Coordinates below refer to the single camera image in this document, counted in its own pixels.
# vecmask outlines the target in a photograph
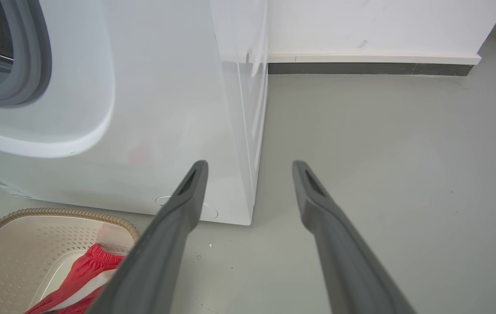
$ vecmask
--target gray floor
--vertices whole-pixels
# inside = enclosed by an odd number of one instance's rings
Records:
[[[496,313],[496,43],[479,54],[466,78],[271,77],[254,222],[200,223],[173,313],[329,312],[296,207],[295,159],[314,169],[418,313]],[[0,191],[0,217],[46,205]],[[140,230],[151,219],[118,215]]]

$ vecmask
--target washing machine door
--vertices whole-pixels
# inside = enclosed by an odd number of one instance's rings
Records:
[[[0,151],[65,157],[103,136],[114,71],[101,7],[0,0]]]

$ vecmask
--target white wall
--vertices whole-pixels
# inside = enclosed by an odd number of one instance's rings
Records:
[[[496,0],[269,0],[269,9],[270,62],[395,56],[475,64],[496,23]]]

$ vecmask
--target washing machine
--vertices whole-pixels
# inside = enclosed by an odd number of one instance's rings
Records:
[[[266,0],[0,0],[0,189],[154,215],[191,165],[201,219],[249,225]]]

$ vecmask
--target basket rim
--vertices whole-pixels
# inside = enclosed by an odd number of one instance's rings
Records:
[[[19,211],[9,213],[8,215],[2,217],[0,219],[0,228],[15,219],[26,216],[61,216],[61,217],[92,219],[101,222],[112,223],[113,225],[117,225],[126,229],[132,236],[132,240],[134,241],[134,244],[138,242],[140,237],[138,229],[136,229],[134,225],[132,225],[128,220],[122,217],[109,215],[107,213],[85,211],[83,209],[70,209],[70,208],[42,207],[42,208],[19,209]]]

